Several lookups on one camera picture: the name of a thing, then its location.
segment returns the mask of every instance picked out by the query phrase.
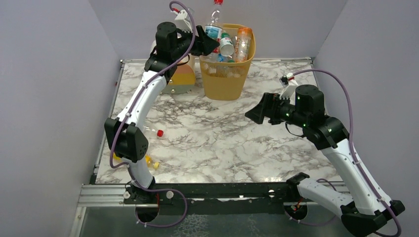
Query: green cap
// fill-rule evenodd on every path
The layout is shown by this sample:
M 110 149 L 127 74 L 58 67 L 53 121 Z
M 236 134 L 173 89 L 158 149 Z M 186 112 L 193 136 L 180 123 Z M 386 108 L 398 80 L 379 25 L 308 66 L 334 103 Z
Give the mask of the green cap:
M 227 32 L 221 34 L 221 38 L 230 38 L 230 35 Z

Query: floor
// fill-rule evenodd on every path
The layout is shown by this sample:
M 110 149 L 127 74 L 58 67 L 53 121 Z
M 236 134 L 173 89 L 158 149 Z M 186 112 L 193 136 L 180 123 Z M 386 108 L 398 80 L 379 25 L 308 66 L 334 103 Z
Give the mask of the floor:
M 125 64 L 115 101 L 113 118 L 128 103 L 144 72 L 144 63 Z M 191 93 L 162 94 L 150 110 L 146 126 L 161 129 L 164 136 L 146 132 L 148 155 L 158 161 L 150 168 L 158 183 L 281 182 L 299 172 L 313 178 L 340 181 L 330 162 L 306 139 L 289 134 L 284 125 L 257 125 L 244 117 L 264 92 L 281 92 L 279 77 L 310 69 L 309 62 L 253 61 L 241 97 L 214 101 L 205 97 L 199 64 Z M 296 77 L 299 84 L 316 85 L 314 75 Z M 301 129 L 290 126 L 294 134 Z M 96 184 L 120 184 L 130 180 L 125 167 L 109 166 L 104 146 Z

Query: cable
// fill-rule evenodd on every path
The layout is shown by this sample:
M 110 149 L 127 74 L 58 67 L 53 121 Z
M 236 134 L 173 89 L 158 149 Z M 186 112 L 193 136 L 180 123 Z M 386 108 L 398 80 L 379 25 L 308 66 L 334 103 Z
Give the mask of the cable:
M 184 62 L 184 63 L 179 63 L 177 66 L 179 67 L 179 66 L 183 66 L 183 65 L 185 65 L 185 64 L 187 64 L 187 63 L 189 63 L 189 60 L 191 59 L 191 57 L 189 56 L 189 54 L 188 54 L 188 61 L 186 61 L 186 62 Z
M 145 227 L 151 226 L 151 227 L 158 227 L 158 228 L 168 228 L 168 227 L 172 227 L 172 226 L 175 226 L 175 225 L 179 224 L 180 222 L 182 222 L 186 218 L 186 214 L 188 212 L 188 201 L 186 200 L 185 195 L 181 191 L 176 190 L 176 189 L 147 189 L 147 188 L 141 186 L 141 184 L 134 178 L 134 176 L 132 174 L 132 171 L 129 168 L 128 168 L 128 173 L 131 176 L 131 179 L 134 181 L 134 183 L 139 188 L 141 188 L 142 190 L 144 190 L 146 192 L 151 192 L 151 193 L 172 191 L 172 192 L 178 193 L 182 197 L 183 201 L 185 202 L 185 211 L 183 212 L 182 216 L 179 218 L 179 220 L 177 220 L 177 221 L 175 221 L 175 222 L 173 222 L 171 224 L 167 224 L 167 225 L 155 225 L 155 224 L 144 223 L 144 222 L 142 222 L 138 218 L 137 213 L 135 213 L 135 218 L 137 219 L 137 224 L 142 224 Z
M 290 132 L 290 129 L 288 128 L 288 123 L 287 122 L 285 123 L 285 128 L 287 129 L 288 133 L 290 133 L 291 135 L 294 135 L 296 137 L 305 137 L 304 134 L 297 135 L 297 134 L 294 134 L 294 133 Z
M 188 10 L 188 8 L 184 5 L 184 4 L 182 4 L 181 2 L 178 2 L 178 1 L 176 1 L 176 0 L 173 0 L 173 1 L 171 1 L 170 2 L 170 4 L 169 4 L 169 7 L 170 7 L 170 9 L 172 10 L 172 11 L 174 11 L 175 10 L 175 8 L 173 8 L 172 7 L 172 5 L 173 4 L 178 4 L 178 5 L 180 5 L 181 7 L 183 7 L 183 9 L 185 9 L 185 11 L 188 13 L 188 15 L 190 16 L 190 20 L 191 20 L 191 25 L 192 25 L 192 40 L 191 40 L 191 44 L 189 45 L 189 47 L 188 47 L 188 49 L 185 51 L 185 53 L 182 55 L 182 56 L 180 56 L 179 57 L 179 59 L 177 59 L 175 62 L 173 62 L 172 64 L 170 64 L 169 66 L 167 66 L 166 68 L 164 68 L 164 69 L 162 69 L 160 72 L 158 72 L 158 73 L 156 73 L 154 76 L 152 76 L 148 81 L 146 81 L 145 82 L 145 84 L 143 85 L 143 87 L 140 89 L 140 91 L 138 92 L 138 94 L 137 94 L 137 96 L 134 98 L 134 100 L 133 100 L 133 102 L 132 102 L 132 104 L 131 104 L 131 106 L 130 106 L 130 108 L 128 109 L 128 112 L 127 112 L 127 115 L 125 115 L 125 117 L 124 117 L 124 119 L 122 120 L 122 122 L 121 122 L 121 125 L 118 127 L 118 130 L 117 130 L 117 132 L 116 132 L 116 134 L 115 134 L 115 138 L 114 138 L 114 140 L 113 140 L 113 142 L 112 142 L 112 146 L 111 146 L 111 154 L 110 154 L 110 156 L 109 156 L 109 164 L 110 164 L 110 166 L 113 168 L 113 169 L 115 169 L 115 168 L 118 168 L 118 167 L 121 167 L 122 165 L 128 165 L 128 173 L 129 173 L 129 175 L 131 176 L 131 179 L 134 181 L 134 183 L 139 187 L 139 188 L 141 188 L 142 190 L 144 190 L 144 191 L 146 191 L 146 192 L 153 192 L 153 193 L 157 193 L 157 192 L 167 192 L 167 191 L 172 191 L 172 192 L 175 192 L 175 193 L 178 193 L 178 194 L 180 194 L 181 196 L 182 196 L 182 198 L 183 198 L 183 200 L 185 201 L 185 211 L 184 211 L 184 213 L 183 213 L 183 215 L 182 215 L 182 217 L 178 220 L 178 221 L 176 221 L 176 222 L 174 222 L 174 223 L 172 223 L 172 224 L 168 224 L 168 225 L 154 225 L 154 224 L 148 224 L 148 226 L 152 226 L 152 227 L 161 227 L 161 228 L 167 228 L 167 227 L 172 227 L 172 226 L 175 226 L 175 225 L 177 225 L 177 224 L 179 224 L 181 221 L 183 221 L 184 219 L 185 219 L 185 217 L 186 217 L 186 213 L 187 213 L 187 211 L 188 211 L 188 202 L 186 201 L 186 197 L 185 197 L 185 195 L 183 195 L 183 193 L 181 193 L 179 190 L 176 190 L 176 189 L 156 189 L 156 190 L 150 190 L 150 189 L 147 189 L 147 188 L 145 188 L 145 187 L 143 187 L 143 186 L 141 186 L 141 184 L 134 178 L 134 175 L 132 174 L 132 171 L 131 171 L 131 168 L 129 167 L 129 163 L 128 162 L 121 162 L 121 163 L 119 163 L 119 164 L 117 164 L 117 165 L 114 165 L 113 164 L 113 162 L 112 162 L 112 159 L 113 159 L 113 154 L 114 154 L 114 152 L 115 152 L 115 147 L 116 147 L 116 144 L 117 144 L 117 140 L 118 140 L 118 137 L 119 137 L 119 135 L 120 135 L 120 133 L 121 133 L 121 131 L 122 131 L 122 128 L 123 128 L 123 126 L 124 126 L 124 124 L 126 123 L 126 120 L 128 119 L 128 117 L 129 117 L 129 114 L 132 112 L 132 110 L 134 109 L 134 106 L 135 106 L 135 104 L 137 103 L 137 101 L 138 101 L 138 99 L 141 97 L 141 95 L 142 95 L 142 93 L 144 92 L 144 90 L 145 90 L 145 88 L 147 88 L 148 87 L 148 85 L 149 84 L 151 84 L 152 82 L 153 82 L 153 80 L 154 79 L 156 79 L 159 75 L 162 75 L 163 73 L 165 73 L 167 70 L 169 70 L 170 68 L 172 68 L 173 66 L 175 66 L 175 65 L 177 65 L 184 57 L 186 57 L 188 54 L 189 54 L 189 52 L 191 51 L 191 49 L 192 49 L 192 47 L 193 47 L 193 44 L 194 44 L 194 42 L 195 42 L 195 33 L 196 33 L 196 29 L 195 29 L 195 21 L 194 21 L 194 18 L 192 17 L 192 14 L 191 14 L 191 12 Z M 137 223 L 141 223 L 141 224 L 144 224 L 145 226 L 147 226 L 147 224 L 146 223 L 143 223 L 143 222 L 141 222 L 140 220 L 137 220 Z
M 365 173 L 362 165 L 358 162 L 359 161 L 358 158 L 356 157 L 355 149 L 354 149 L 354 146 L 353 146 L 353 114 L 352 114 L 352 105 L 351 105 L 351 100 L 349 99 L 349 93 L 348 93 L 346 87 L 343 85 L 342 81 L 339 80 L 335 75 L 333 75 L 332 73 L 330 73 L 328 71 L 321 70 L 321 69 L 307 69 L 307 70 L 302 70 L 302 71 L 299 71 L 299 72 L 294 73 L 294 76 L 297 76 L 297 75 L 302 74 L 302 73 L 307 73 L 307 72 L 320 72 L 320 73 L 325 73 L 325 74 L 331 76 L 333 79 L 335 79 L 337 81 L 337 83 L 339 83 L 340 87 L 342 87 L 342 90 L 345 93 L 346 101 L 348 103 L 348 110 L 349 110 L 349 149 L 351 151 L 351 156 L 352 156 L 353 160 L 355 161 L 356 166 L 358 167 L 358 169 L 361 172 L 362 176 L 364 177 L 365 181 L 367 182 L 368 186 L 370 186 L 371 190 L 377 196 L 378 200 L 381 201 L 382 205 L 390 213 L 391 218 L 393 218 L 393 220 L 394 220 L 394 222 L 396 223 L 396 226 L 397 226 L 397 233 L 395 235 L 393 235 L 393 236 L 388 236 L 388 235 L 380 234 L 380 233 L 377 233 L 377 232 L 374 232 L 374 234 L 376 234 L 378 236 L 381 236 L 381 237 L 399 237 L 402 234 L 402 227 L 400 225 L 399 220 L 397 219 L 397 217 L 394 214 L 393 210 L 391 210 L 391 208 L 387 205 L 387 203 L 384 200 L 382 200 L 382 196 L 379 194 L 379 192 L 377 191 L 377 189 L 374 187 L 374 185 L 372 184 L 372 182 L 369 179 L 368 175 Z
M 317 182 L 318 183 L 320 183 L 320 181 L 323 181 L 323 182 L 325 182 L 325 183 L 328 183 L 329 185 L 330 185 L 330 187 L 332 187 L 333 188 L 333 190 L 335 190 L 336 191 L 336 188 L 333 186 L 333 184 L 331 183 L 331 182 L 329 182 L 329 181 L 327 181 L 326 179 L 318 179 L 317 180 Z M 330 224 L 330 223 L 332 223 L 333 221 L 335 221 L 336 219 L 337 219 L 337 216 L 333 216 L 330 220 L 328 220 L 328 221 L 326 221 L 326 222 L 324 222 L 324 223 L 308 223 L 308 222 L 303 222 L 303 221 L 300 221 L 300 220 L 297 220 L 297 219 L 294 219 L 293 217 L 291 217 L 287 212 L 285 212 L 285 214 L 290 218 L 290 220 L 292 220 L 292 221 L 294 221 L 294 222 L 297 222 L 297 223 L 299 223 L 299 224 L 301 224 L 301 225 L 305 225 L 305 226 L 313 226 L 313 227 L 321 227 L 321 226 L 325 226 L 325 225 L 328 225 L 328 224 Z

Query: small yellow object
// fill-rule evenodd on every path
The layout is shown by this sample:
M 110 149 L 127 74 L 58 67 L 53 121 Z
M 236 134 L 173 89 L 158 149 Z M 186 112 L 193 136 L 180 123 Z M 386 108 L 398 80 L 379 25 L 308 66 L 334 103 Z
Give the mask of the small yellow object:
M 147 163 L 148 167 L 153 167 L 154 169 L 158 169 L 160 166 L 159 162 L 153 162 L 153 160 L 151 159 L 151 157 L 149 155 L 145 155 L 145 162 Z
M 115 153 L 114 153 L 114 160 L 118 161 L 118 162 L 121 162 L 121 158 L 117 157 L 117 155 Z
M 117 157 L 116 154 L 114 153 L 113 155 L 114 160 L 117 162 L 121 162 L 121 158 Z M 158 169 L 160 166 L 159 162 L 153 162 L 153 160 L 151 159 L 151 157 L 149 155 L 145 155 L 145 162 L 147 163 L 148 167 L 153 167 L 154 169 Z
M 159 162 L 156 162 L 156 163 L 154 163 L 153 168 L 154 168 L 154 169 L 158 169 L 158 168 L 159 168 L 159 166 L 160 166 L 160 163 L 159 163 Z

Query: white wall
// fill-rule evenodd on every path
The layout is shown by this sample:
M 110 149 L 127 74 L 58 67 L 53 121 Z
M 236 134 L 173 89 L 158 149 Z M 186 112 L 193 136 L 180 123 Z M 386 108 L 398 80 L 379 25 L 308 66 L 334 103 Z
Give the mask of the white wall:
M 89 0 L 121 58 L 147 58 L 156 27 L 173 21 L 170 0 Z M 181 0 L 196 23 L 210 16 L 213 0 Z M 224 21 L 254 29 L 256 57 L 316 56 L 346 0 L 225 0 Z
M 0 1 L 0 236 L 68 236 L 119 59 L 87 0 Z
M 349 0 L 314 62 L 347 86 L 356 149 L 381 187 L 406 206 L 400 216 L 406 237 L 419 230 L 418 13 L 417 0 Z M 339 85 L 316 76 L 330 114 L 348 125 Z

